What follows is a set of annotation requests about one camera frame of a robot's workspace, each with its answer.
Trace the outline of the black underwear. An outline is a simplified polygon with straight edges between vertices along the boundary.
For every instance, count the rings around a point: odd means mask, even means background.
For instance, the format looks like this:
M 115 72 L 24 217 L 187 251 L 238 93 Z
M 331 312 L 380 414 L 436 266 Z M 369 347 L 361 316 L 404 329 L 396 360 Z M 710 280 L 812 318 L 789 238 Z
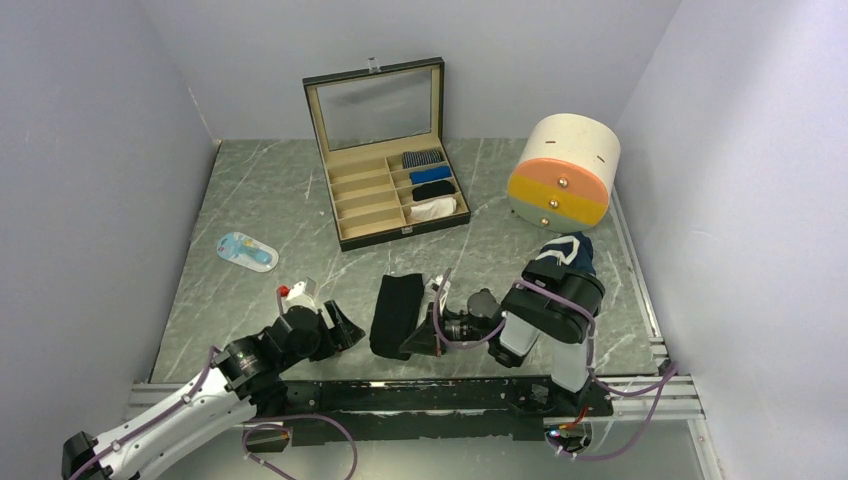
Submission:
M 369 334 L 375 355 L 400 361 L 411 358 L 400 347 L 417 328 L 423 297 L 421 273 L 382 277 Z

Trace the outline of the navy white underwear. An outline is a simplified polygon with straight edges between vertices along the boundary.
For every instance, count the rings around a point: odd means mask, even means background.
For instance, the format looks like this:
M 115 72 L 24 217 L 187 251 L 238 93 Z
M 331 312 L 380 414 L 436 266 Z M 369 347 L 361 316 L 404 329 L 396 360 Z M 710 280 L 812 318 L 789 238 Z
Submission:
M 553 262 L 557 266 L 597 275 L 592 241 L 582 232 L 565 234 L 548 241 L 541 247 L 535 260 Z

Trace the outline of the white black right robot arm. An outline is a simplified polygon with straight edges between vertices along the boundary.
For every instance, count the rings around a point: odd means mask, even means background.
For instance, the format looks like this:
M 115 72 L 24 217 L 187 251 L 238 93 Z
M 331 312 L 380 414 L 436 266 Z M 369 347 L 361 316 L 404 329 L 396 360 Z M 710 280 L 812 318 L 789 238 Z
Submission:
M 458 312 L 446 308 L 449 284 L 437 278 L 428 318 L 400 344 L 402 354 L 440 356 L 451 348 L 485 346 L 498 364 L 518 368 L 546 336 L 554 343 L 552 407 L 572 415 L 587 403 L 594 316 L 605 294 L 594 274 L 539 258 L 525 266 L 503 299 L 483 288 Z

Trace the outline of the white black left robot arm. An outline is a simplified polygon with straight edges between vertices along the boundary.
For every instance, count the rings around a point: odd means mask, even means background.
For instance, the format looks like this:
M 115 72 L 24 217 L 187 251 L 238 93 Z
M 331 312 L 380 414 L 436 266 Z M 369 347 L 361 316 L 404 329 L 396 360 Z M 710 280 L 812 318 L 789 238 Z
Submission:
M 187 384 L 123 424 L 63 444 L 64 479 L 155 479 L 177 460 L 244 423 L 280 426 L 312 417 L 305 393 L 288 394 L 281 375 L 355 346 L 365 335 L 333 301 L 294 306 L 260 332 L 211 347 Z

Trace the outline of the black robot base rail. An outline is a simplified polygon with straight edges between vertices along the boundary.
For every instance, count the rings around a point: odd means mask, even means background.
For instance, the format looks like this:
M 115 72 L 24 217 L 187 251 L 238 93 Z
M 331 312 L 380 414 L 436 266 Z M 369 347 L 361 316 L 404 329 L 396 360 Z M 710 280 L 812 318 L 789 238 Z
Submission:
M 329 417 L 358 442 L 509 437 L 534 441 L 577 419 L 608 418 L 594 384 L 571 393 L 547 376 L 418 380 L 289 380 L 260 402 L 259 420 L 286 422 L 296 446 L 341 441 Z

